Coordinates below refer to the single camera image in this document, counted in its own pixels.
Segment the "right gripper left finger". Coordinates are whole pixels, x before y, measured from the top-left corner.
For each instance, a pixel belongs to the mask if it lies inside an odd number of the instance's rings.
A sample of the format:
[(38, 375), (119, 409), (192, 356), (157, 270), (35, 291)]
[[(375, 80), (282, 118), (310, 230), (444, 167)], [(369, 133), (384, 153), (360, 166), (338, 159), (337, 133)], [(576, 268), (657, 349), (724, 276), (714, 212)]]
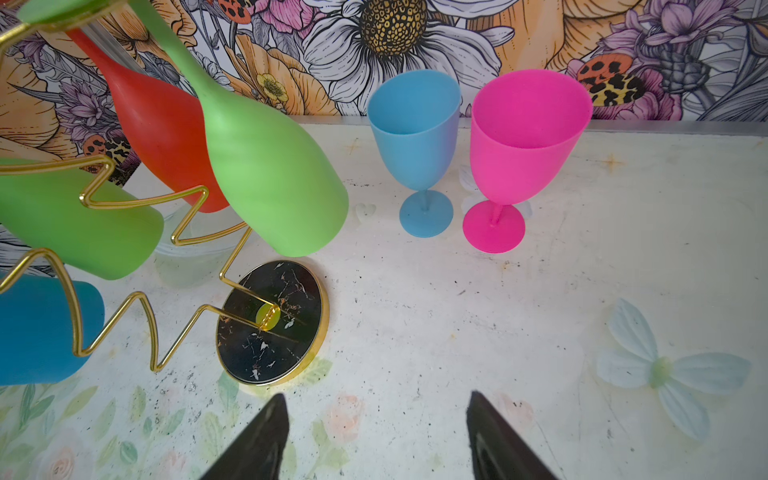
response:
[(285, 396), (274, 395), (202, 480), (278, 479), (289, 436)]

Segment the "pink wine glass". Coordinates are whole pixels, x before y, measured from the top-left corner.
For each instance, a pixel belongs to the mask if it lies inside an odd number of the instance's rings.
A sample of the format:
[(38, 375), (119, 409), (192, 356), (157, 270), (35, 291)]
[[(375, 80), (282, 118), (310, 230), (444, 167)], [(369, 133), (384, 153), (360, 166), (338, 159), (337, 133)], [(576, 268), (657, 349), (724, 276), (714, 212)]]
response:
[(485, 196), (463, 220), (476, 249), (500, 254), (526, 232), (516, 208), (546, 188), (590, 123), (593, 104), (584, 86), (549, 70), (519, 70), (484, 86), (472, 105), (470, 167)]

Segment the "light blue wine glass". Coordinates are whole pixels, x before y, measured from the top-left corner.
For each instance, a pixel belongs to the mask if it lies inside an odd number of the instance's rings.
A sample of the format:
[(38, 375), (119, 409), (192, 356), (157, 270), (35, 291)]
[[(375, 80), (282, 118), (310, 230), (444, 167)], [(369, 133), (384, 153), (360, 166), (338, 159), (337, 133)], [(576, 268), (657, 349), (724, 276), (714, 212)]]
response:
[(399, 219), (414, 237), (435, 237), (452, 222), (452, 203), (434, 186), (456, 150), (460, 104), (457, 80), (434, 70), (406, 72), (385, 81), (368, 104), (367, 117), (386, 168), (413, 191)]

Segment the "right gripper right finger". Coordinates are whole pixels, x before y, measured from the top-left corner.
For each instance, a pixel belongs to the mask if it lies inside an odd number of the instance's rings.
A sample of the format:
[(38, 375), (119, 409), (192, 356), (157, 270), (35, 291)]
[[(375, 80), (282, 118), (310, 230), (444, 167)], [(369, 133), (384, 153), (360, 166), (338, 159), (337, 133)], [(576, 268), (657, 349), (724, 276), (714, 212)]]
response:
[(467, 428), (475, 479), (557, 479), (479, 391), (471, 393)]

